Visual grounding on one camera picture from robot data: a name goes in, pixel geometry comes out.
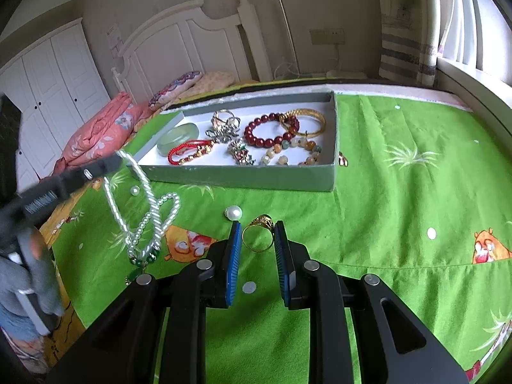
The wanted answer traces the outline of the grey gloved left hand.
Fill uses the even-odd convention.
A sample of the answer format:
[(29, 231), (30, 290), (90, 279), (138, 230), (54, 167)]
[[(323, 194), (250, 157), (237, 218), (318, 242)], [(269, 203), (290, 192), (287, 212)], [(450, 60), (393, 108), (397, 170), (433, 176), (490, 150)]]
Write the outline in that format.
[(41, 310), (50, 316), (62, 316), (62, 298), (56, 268), (43, 236), (36, 228), (17, 235), (23, 263), (1, 256), (1, 306), (9, 314), (28, 317), (18, 300), (20, 292), (34, 293)]

